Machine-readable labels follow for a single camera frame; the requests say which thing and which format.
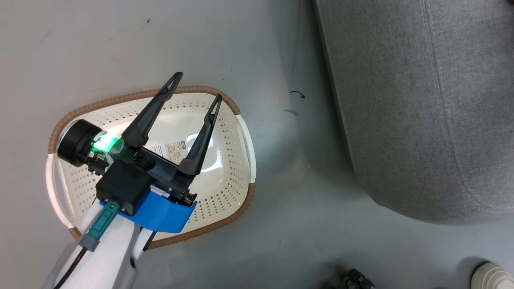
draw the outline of brown rim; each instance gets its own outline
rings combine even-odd
[[[86,114],[86,113],[89,113],[89,112],[92,112],[95,110],[99,110],[99,109],[102,109],[104,107],[108,107],[111,105],[120,104],[123,102],[147,98],[147,97],[153,97],[158,91],[159,91],[158,89],[154,89],[151,91],[117,96],[117,97],[101,100],[101,101],[83,106],[81,108],[78,108],[78,109],[68,113],[65,117],[63,117],[59,121],[59,123],[53,129],[52,136],[50,137],[50,142],[48,144],[48,154],[53,154],[56,152],[57,142],[59,140],[59,137],[61,136],[62,131],[73,119],[75,119],[83,114]],[[234,101],[232,101],[232,99],[230,99],[230,97],[228,97],[225,93],[223,93],[215,88],[208,87],[208,86],[182,86],[182,87],[178,87],[177,90],[175,91],[175,94],[181,94],[181,93],[207,93],[207,94],[214,95],[214,96],[217,96],[218,94],[220,94],[222,96],[223,101],[230,107],[230,109],[232,110],[232,112],[234,112],[235,115],[241,114],[241,112],[239,111],[239,108],[234,103]],[[182,241],[197,237],[199,235],[212,232],[216,229],[219,229],[221,227],[224,227],[224,226],[234,222],[235,220],[239,219],[239,217],[241,217],[245,213],[246,209],[248,209],[248,207],[250,206],[250,203],[253,199],[254,193],[255,193],[255,183],[249,184],[248,185],[248,193],[246,194],[246,198],[243,201],[243,204],[239,207],[239,209],[234,214],[224,218],[223,220],[217,221],[216,223],[212,223],[212,224],[202,227],[200,229],[196,229],[196,230],[193,230],[193,231],[190,231],[187,233],[183,233],[180,235],[176,235],[173,237],[169,237],[166,239],[153,241],[150,244],[149,249],[159,248],[159,247],[175,244],[178,242],[182,242]],[[75,238],[75,240],[78,240],[78,239],[80,239],[80,237],[82,237],[82,233],[80,233],[80,230],[77,227],[73,227],[73,228],[69,229],[69,232],[71,233],[73,238]]]

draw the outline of laundry basket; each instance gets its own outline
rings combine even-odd
[[[88,222],[86,215],[96,200],[99,176],[57,157],[60,137],[76,119],[85,119],[117,134],[155,96],[158,90],[119,96],[96,102],[66,115],[54,129],[48,145],[46,184],[52,206],[75,239]],[[150,248],[187,240],[221,228],[239,218],[248,208],[255,188],[255,153],[250,133],[235,103],[224,93],[206,86],[178,87],[157,117],[146,148],[179,163],[187,155],[210,104],[217,94],[219,109],[200,175],[190,186],[198,201],[181,233],[158,232]]]

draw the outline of gray cushion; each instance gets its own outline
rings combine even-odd
[[[514,214],[514,6],[317,0],[356,175],[435,223]]]

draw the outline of label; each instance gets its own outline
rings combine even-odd
[[[188,147],[186,146],[186,140],[172,141],[158,146],[149,147],[148,149],[177,165],[180,164],[189,152]]]

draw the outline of basket handle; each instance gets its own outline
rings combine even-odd
[[[255,183],[255,177],[257,175],[257,164],[255,161],[255,150],[253,149],[252,137],[250,136],[250,131],[246,126],[246,122],[241,115],[236,115],[239,124],[241,125],[241,130],[243,131],[243,137],[245,139],[248,160],[250,162],[250,183]]]
[[[71,206],[71,202],[68,195],[68,190],[64,183],[64,173],[61,167],[61,164],[58,161],[57,154],[49,154],[48,159],[46,159],[46,189],[48,191],[48,196],[50,197],[50,202],[52,203],[53,210],[56,212],[59,220],[66,225],[68,228],[73,228],[72,218],[68,215],[63,207],[63,201],[67,202],[68,207],[70,208],[71,213],[73,214],[73,207]],[[55,164],[57,162],[57,174],[55,172]],[[61,200],[59,197],[59,192],[57,190],[56,182],[61,182],[61,187],[64,192],[63,195],[66,196],[66,200]]]

